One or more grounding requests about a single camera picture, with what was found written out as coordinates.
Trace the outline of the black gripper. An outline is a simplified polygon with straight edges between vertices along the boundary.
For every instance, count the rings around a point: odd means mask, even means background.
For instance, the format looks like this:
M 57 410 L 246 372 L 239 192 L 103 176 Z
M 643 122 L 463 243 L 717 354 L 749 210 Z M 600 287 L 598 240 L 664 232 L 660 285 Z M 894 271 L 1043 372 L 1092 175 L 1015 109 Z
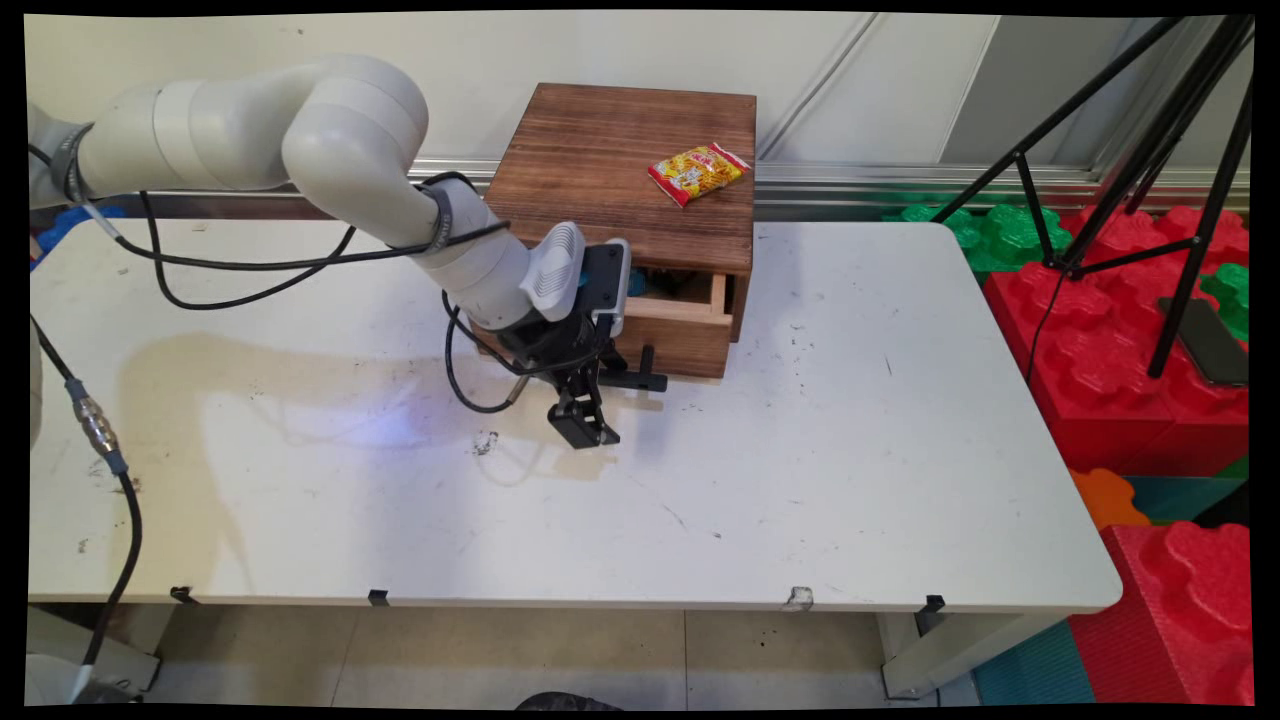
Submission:
M 529 322 L 495 334 L 509 355 L 515 374 L 535 377 L 558 388 L 547 419 L 572 448 L 617 445 L 620 436 L 605 420 L 599 384 L 602 364 L 618 368 L 614 331 L 618 316 L 571 313 L 559 322 Z M 572 375 L 588 366 L 588 375 Z

